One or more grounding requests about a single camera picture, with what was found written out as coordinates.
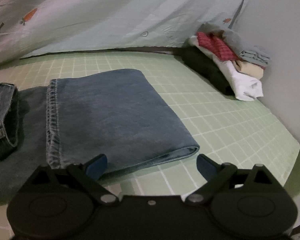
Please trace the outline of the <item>beige folded garment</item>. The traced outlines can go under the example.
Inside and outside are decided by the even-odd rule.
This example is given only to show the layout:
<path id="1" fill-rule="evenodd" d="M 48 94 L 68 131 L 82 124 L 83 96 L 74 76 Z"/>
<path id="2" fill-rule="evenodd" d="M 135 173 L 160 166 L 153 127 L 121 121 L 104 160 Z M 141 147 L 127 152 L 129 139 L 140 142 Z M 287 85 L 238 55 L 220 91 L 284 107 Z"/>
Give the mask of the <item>beige folded garment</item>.
<path id="1" fill-rule="evenodd" d="M 232 64 L 234 65 L 236 70 L 242 74 L 254 77 L 258 80 L 263 77 L 264 70 L 258 65 L 239 60 L 232 61 Z"/>

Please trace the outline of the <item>white folded garment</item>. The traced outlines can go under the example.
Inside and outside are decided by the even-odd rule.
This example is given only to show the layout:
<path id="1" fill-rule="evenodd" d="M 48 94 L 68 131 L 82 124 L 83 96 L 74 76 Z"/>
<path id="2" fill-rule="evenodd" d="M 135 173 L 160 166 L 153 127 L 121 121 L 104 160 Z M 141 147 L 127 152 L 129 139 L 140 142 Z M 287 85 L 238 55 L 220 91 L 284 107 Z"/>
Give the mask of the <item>white folded garment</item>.
<path id="1" fill-rule="evenodd" d="M 263 97 L 262 83 L 260 80 L 238 72 L 231 61 L 221 61 L 214 53 L 200 47 L 197 36 L 191 36 L 189 43 L 198 48 L 216 64 L 228 81 L 237 100 L 253 101 L 259 97 Z"/>

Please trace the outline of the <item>black folded garment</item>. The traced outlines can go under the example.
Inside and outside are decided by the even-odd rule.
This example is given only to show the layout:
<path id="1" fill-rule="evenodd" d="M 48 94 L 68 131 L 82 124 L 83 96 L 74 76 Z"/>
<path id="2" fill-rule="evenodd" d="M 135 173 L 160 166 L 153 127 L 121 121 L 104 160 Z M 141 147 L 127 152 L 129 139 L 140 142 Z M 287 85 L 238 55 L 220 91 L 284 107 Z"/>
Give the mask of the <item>black folded garment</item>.
<path id="1" fill-rule="evenodd" d="M 217 65 L 197 47 L 186 48 L 181 59 L 188 67 L 207 79 L 218 91 L 226 96 L 235 95 L 230 83 Z"/>

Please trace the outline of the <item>light blue carrot-print quilt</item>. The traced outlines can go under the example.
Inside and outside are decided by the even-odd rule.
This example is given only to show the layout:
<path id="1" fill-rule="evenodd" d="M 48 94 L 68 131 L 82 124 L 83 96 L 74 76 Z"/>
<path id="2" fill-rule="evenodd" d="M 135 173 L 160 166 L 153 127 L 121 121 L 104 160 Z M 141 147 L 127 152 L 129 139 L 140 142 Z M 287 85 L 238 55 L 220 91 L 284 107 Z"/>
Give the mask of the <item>light blue carrot-print quilt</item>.
<path id="1" fill-rule="evenodd" d="M 0 64 L 21 57 L 181 47 L 203 23 L 231 27 L 248 0 L 0 0 Z"/>

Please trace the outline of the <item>grey blue folded garment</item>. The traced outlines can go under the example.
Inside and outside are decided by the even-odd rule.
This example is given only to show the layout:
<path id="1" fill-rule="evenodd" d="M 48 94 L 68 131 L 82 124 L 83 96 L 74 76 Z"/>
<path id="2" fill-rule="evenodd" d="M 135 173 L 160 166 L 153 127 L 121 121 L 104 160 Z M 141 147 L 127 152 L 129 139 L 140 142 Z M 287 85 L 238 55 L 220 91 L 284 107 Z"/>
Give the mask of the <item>grey blue folded garment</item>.
<path id="1" fill-rule="evenodd" d="M 200 27 L 205 34 L 212 34 L 223 40 L 228 47 L 244 61 L 266 68 L 271 63 L 270 54 L 261 46 L 253 45 L 239 33 L 223 25 L 206 22 Z"/>

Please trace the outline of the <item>red folded garment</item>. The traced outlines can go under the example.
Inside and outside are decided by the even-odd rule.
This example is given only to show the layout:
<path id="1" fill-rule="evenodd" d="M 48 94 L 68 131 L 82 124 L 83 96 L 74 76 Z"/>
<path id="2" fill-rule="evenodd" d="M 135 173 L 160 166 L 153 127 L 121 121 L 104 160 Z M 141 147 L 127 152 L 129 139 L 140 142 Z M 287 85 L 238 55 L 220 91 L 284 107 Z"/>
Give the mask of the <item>red folded garment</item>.
<path id="1" fill-rule="evenodd" d="M 215 54 L 221 61 L 239 60 L 239 57 L 219 37 L 213 34 L 197 33 L 197 40 L 200 47 Z"/>

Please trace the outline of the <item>grey padded headboard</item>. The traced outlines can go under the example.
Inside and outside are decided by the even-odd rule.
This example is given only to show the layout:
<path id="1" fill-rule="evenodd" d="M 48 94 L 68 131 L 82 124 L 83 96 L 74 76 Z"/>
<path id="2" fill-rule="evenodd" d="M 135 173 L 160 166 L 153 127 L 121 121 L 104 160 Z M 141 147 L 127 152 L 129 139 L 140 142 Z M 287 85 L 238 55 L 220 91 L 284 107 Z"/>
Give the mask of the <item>grey padded headboard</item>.
<path id="1" fill-rule="evenodd" d="M 249 0 L 235 30 L 270 54 L 261 101 L 300 142 L 300 0 Z"/>

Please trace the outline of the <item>blue denim jeans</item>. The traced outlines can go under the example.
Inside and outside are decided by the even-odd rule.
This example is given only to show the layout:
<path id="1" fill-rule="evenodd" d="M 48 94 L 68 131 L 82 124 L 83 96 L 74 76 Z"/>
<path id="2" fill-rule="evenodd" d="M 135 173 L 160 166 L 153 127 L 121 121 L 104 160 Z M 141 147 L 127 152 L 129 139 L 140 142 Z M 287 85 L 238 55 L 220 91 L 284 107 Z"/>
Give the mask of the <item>blue denim jeans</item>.
<path id="1" fill-rule="evenodd" d="M 21 91 L 0 83 L 0 205 L 39 165 L 64 169 L 104 154 L 107 173 L 129 173 L 198 150 L 139 70 L 53 79 Z"/>

